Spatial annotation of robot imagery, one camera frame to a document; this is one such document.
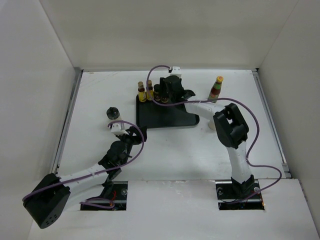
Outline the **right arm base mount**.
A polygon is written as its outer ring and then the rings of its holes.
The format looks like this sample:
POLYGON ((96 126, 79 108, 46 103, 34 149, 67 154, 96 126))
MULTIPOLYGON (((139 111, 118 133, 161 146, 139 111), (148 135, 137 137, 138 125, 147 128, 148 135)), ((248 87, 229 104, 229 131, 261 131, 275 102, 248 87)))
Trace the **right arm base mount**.
POLYGON ((264 201, 260 193, 244 200, 244 198, 260 189, 260 184, 257 180, 249 188, 248 194, 245 195, 236 193, 231 181, 218 181, 215 183, 215 187, 218 209, 221 211, 265 210, 264 201))

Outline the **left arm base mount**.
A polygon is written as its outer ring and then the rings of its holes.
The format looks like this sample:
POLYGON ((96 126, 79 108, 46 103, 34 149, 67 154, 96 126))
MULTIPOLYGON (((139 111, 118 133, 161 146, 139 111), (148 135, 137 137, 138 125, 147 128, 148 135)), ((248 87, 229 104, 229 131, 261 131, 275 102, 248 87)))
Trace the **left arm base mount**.
POLYGON ((127 209, 128 182, 115 181, 105 186, 99 196, 92 197, 88 204, 80 204, 81 211, 125 211, 127 209))

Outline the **white salt shaker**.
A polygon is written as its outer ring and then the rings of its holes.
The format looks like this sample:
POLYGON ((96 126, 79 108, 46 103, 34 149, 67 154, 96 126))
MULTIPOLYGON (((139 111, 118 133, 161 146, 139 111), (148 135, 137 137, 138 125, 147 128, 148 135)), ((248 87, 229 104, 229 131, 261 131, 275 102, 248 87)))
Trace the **white salt shaker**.
POLYGON ((108 118, 108 126, 111 127, 113 122, 115 122, 116 124, 122 124, 121 120, 121 114, 118 110, 118 108, 116 107, 109 107, 106 111, 106 116, 108 118))
POLYGON ((216 129, 215 122, 214 122, 213 120, 210 120, 210 121, 208 122, 208 126, 209 126, 209 128, 210 128, 211 130, 213 130, 213 131, 216 129))

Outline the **small spice jar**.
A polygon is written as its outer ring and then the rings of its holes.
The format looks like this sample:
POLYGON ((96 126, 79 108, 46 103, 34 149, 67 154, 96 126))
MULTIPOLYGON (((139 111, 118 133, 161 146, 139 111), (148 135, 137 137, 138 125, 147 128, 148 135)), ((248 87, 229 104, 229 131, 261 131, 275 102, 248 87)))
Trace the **small spice jar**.
POLYGON ((157 102, 161 101, 160 91, 161 91, 161 86, 159 84, 155 84, 153 87, 153 97, 154 97, 154 100, 157 102))
POLYGON ((169 101, 168 94, 166 92, 161 93, 160 100, 163 104, 167 104, 169 101))

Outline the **yellow-label sauce bottle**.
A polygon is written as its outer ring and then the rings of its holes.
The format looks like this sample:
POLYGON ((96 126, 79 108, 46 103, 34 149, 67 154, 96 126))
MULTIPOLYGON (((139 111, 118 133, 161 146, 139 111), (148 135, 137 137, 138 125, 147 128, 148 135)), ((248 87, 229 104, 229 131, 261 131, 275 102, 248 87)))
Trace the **yellow-label sauce bottle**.
POLYGON ((152 101, 154 98, 154 90, 153 90, 153 84, 150 79, 146 82, 146 97, 148 101, 152 101))
POLYGON ((137 83, 137 86, 138 86, 138 89, 137 89, 138 90, 138 100, 141 103, 144 103, 147 100, 146 90, 145 90, 144 84, 142 81, 139 81, 137 83))

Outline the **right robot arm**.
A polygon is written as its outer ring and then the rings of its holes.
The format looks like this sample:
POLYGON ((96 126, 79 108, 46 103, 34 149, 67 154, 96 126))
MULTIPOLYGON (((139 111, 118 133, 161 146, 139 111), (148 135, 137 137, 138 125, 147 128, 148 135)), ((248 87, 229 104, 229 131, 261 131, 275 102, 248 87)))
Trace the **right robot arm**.
POLYGON ((160 96, 168 97, 175 108, 198 115, 214 124, 217 137, 228 152, 231 164, 231 190, 238 198, 247 196, 255 180, 246 161, 249 126, 238 106, 234 103, 223 106, 205 100, 195 100, 195 93, 184 89, 182 79, 176 75, 161 77, 159 84, 160 96))

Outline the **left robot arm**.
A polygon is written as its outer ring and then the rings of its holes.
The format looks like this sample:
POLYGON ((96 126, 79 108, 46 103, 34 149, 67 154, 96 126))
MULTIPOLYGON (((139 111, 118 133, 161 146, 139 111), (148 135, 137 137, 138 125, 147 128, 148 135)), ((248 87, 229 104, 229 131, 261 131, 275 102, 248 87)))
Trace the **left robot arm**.
POLYGON ((113 179, 136 159, 131 150, 144 146, 147 127, 132 124, 117 139, 98 163, 70 175, 49 173, 23 197, 24 208, 40 229, 51 226, 72 205, 91 205, 95 198, 105 200, 112 195, 113 179))

